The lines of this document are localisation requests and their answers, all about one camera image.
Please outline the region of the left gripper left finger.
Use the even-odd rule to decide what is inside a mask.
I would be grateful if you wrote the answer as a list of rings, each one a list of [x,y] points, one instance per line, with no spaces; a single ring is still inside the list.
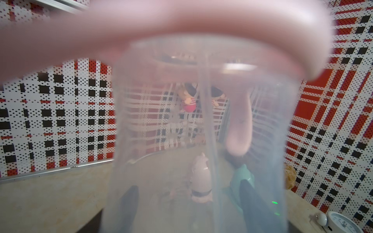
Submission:
[[[132,185],[114,206],[102,209],[79,233],[131,233],[139,206],[139,187]]]

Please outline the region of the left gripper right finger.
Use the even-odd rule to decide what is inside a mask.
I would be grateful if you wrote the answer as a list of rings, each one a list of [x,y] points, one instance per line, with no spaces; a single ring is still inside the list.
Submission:
[[[239,189],[243,218],[248,233],[299,233],[292,223],[284,222],[256,193],[247,180],[242,180]]]

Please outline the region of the mint green bottle cap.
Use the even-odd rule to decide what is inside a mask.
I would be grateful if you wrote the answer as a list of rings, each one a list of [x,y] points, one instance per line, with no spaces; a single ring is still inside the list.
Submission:
[[[255,188],[254,175],[247,168],[246,164],[243,164],[234,171],[230,182],[230,189],[237,203],[240,203],[240,185],[242,180],[248,181],[249,184]]]

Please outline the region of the pink pig cap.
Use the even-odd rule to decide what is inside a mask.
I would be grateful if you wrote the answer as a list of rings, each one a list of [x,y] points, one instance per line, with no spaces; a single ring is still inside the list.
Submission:
[[[208,157],[202,152],[193,158],[189,174],[189,188],[194,197],[202,198],[212,191]]]

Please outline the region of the clear baby bottle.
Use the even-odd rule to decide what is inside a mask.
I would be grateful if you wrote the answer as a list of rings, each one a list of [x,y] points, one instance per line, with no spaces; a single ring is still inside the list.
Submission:
[[[246,164],[254,190],[287,224],[283,150],[303,69],[257,41],[173,35],[135,42],[113,66],[117,136],[105,208],[132,186],[139,206],[132,233],[247,233],[230,189]],[[181,112],[179,86],[196,89]],[[225,98],[212,106],[211,87]],[[212,191],[191,194],[193,158],[208,157]]]

